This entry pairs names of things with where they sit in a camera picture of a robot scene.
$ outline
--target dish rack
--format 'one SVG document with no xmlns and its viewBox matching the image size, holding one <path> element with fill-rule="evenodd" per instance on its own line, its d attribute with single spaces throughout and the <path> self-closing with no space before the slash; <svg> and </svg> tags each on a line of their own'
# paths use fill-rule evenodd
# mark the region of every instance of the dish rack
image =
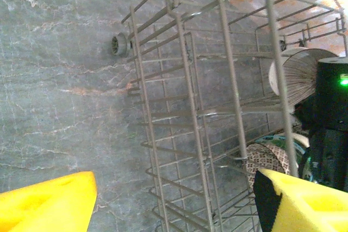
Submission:
<svg viewBox="0 0 348 232">
<path fill-rule="evenodd" d="M 276 5 L 286 1 L 304 7 L 277 18 Z M 322 11 L 296 18 L 311 8 Z M 148 20 L 139 21 L 140 13 Z M 334 18 L 317 22 L 328 15 Z M 283 128 L 290 173 L 297 176 L 279 40 L 290 47 L 338 34 L 347 55 L 343 13 L 308 0 L 265 0 L 247 13 L 229 0 L 142 0 L 122 23 L 129 32 L 115 36 L 112 48 L 136 69 L 128 95 L 144 115 L 138 124 L 146 129 L 141 145 L 149 150 L 156 231 L 260 231 L 247 182 L 247 140 Z M 321 27 L 326 31 L 314 35 Z M 280 96 L 265 77 L 273 59 Z M 241 95 L 241 80 L 256 82 L 262 93 L 249 85 Z M 282 114 L 282 126 L 272 121 L 274 113 Z"/>
</svg>

